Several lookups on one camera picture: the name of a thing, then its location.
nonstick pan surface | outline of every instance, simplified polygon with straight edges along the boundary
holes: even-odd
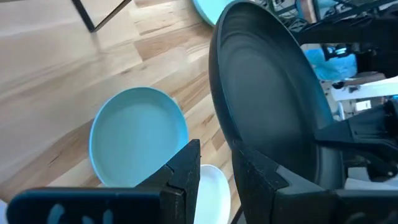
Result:
[[[343,185],[340,153],[313,140],[314,130],[333,122],[323,90],[295,39],[271,13],[249,1],[229,4],[215,26],[209,73],[233,151],[239,140],[321,187]]]

light blue bowl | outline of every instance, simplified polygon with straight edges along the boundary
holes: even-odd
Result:
[[[178,105],[165,93],[139,87],[108,100],[96,115],[89,153],[107,187],[135,187],[188,143]]]
[[[214,26],[225,6],[234,0],[192,0],[200,16]]]

wooden floor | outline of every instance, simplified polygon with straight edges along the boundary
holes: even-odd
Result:
[[[83,0],[100,21],[121,0]],[[127,88],[153,86],[175,98],[201,163],[229,180],[231,153],[208,83],[212,28],[190,0],[135,0],[90,34],[71,0],[0,3],[0,198],[38,186],[101,186],[88,159],[100,106]]]

white plate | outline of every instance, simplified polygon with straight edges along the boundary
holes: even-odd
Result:
[[[228,180],[219,168],[200,166],[194,224],[227,224],[231,210]]]

blue plastic bag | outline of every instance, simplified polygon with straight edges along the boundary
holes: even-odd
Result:
[[[342,58],[331,58],[329,61],[325,61],[322,49],[306,50],[304,54],[320,80],[340,81],[351,78],[357,73],[354,54]]]

